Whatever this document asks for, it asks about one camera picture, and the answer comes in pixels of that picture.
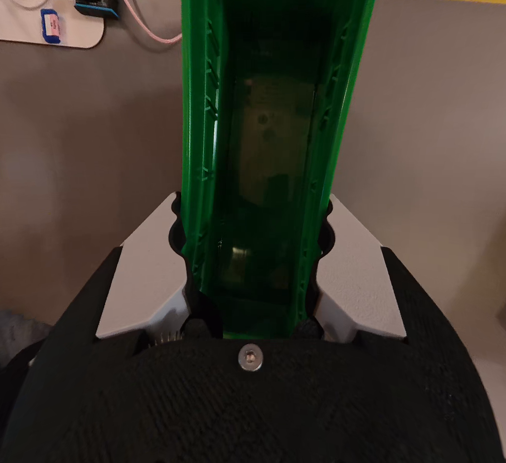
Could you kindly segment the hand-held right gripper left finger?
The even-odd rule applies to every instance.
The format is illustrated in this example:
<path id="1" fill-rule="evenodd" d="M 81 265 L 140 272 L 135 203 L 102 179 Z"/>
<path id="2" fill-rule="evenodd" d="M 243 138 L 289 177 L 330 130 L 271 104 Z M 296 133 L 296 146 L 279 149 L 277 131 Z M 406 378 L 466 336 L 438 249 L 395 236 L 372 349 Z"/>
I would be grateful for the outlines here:
<path id="1" fill-rule="evenodd" d="M 213 337 L 222 337 L 219 311 L 199 290 L 182 253 L 180 212 L 181 194 L 174 192 L 122 244 L 99 339 L 143 330 L 150 340 L 175 340 L 191 319 L 204 320 Z"/>

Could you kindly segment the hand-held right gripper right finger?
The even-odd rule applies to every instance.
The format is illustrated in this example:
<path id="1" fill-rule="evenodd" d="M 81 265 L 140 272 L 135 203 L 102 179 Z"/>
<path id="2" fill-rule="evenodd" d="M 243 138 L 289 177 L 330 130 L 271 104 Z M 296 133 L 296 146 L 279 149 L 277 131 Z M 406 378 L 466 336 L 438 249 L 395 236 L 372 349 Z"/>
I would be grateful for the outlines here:
<path id="1" fill-rule="evenodd" d="M 308 260 L 303 288 L 306 318 L 298 340 L 351 343 L 361 331 L 407 337 L 382 244 L 330 194 L 316 237 L 302 249 Z"/>

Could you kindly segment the green plastic bin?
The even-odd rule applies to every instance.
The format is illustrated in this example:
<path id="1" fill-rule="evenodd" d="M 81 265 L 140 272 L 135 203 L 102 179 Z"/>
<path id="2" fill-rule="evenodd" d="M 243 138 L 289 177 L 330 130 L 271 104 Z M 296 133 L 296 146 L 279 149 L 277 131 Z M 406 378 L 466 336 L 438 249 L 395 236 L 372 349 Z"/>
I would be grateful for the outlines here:
<path id="1" fill-rule="evenodd" d="M 229 339 L 307 292 L 375 0 L 181 0 L 183 254 Z"/>

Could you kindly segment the blue memory card case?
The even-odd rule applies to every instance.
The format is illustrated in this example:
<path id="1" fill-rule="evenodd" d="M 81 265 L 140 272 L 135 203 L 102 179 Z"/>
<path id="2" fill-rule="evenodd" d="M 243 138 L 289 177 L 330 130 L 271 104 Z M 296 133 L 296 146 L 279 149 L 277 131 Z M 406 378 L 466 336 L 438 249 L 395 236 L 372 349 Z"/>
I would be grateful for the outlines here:
<path id="1" fill-rule="evenodd" d="M 41 14 L 41 31 L 44 41 L 48 44 L 60 44 L 60 22 L 54 9 L 43 8 Z"/>

